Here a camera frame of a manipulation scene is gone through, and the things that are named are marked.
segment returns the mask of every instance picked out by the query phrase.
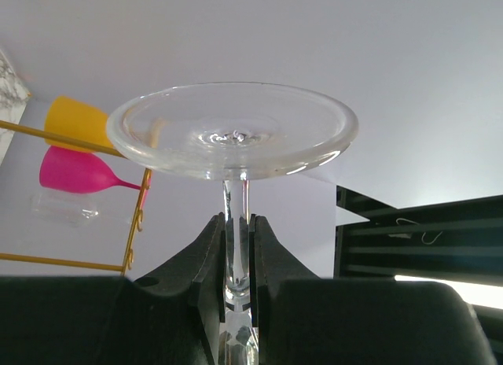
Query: dark metal frame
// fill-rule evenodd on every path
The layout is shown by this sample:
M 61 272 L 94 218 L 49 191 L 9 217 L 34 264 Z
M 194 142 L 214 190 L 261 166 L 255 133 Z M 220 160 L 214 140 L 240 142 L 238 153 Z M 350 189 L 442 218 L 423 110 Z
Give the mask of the dark metal frame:
M 369 222 L 337 228 L 334 278 L 409 275 L 503 286 L 503 196 L 397 209 L 338 186 L 337 206 Z M 503 311 L 474 308 L 503 363 Z

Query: marble surface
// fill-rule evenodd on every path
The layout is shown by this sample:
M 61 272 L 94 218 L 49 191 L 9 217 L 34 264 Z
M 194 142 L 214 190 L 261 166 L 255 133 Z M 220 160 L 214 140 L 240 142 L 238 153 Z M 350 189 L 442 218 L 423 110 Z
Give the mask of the marble surface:
M 18 124 L 30 98 L 28 89 L 0 52 L 0 120 Z M 13 140 L 14 133 L 0 129 L 0 164 Z

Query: white ceiling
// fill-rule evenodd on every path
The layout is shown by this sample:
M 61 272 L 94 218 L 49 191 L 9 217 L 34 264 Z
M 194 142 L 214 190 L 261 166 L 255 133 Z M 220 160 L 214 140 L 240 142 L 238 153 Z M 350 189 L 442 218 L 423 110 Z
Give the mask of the white ceiling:
M 410 206 L 503 194 L 502 7 L 503 0 L 0 0 L 0 46 L 37 100 L 66 94 L 107 112 L 145 92 L 217 80 L 332 95 L 357 113 L 361 132 L 309 175 Z M 291 180 L 292 189 L 324 185 Z M 302 197 L 322 214 L 315 203 Z M 312 245 L 311 257 L 326 253 L 330 240 Z

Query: glass stem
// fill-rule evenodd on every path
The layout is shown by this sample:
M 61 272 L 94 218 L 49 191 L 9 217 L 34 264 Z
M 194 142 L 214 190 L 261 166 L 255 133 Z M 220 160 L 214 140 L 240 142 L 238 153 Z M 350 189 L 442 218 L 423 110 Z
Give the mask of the glass stem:
M 243 312 L 250 303 L 248 181 L 223 182 L 226 206 L 226 303 Z

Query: black clamp jaw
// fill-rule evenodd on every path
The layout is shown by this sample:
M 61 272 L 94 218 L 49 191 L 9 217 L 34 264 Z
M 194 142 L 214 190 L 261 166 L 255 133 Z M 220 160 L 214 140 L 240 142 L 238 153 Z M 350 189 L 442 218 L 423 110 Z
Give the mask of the black clamp jaw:
M 0 363 L 217 364 L 226 242 L 223 214 L 135 282 L 0 278 Z M 259 362 L 493 364 L 478 322 L 437 283 L 321 280 L 250 222 L 251 316 Z

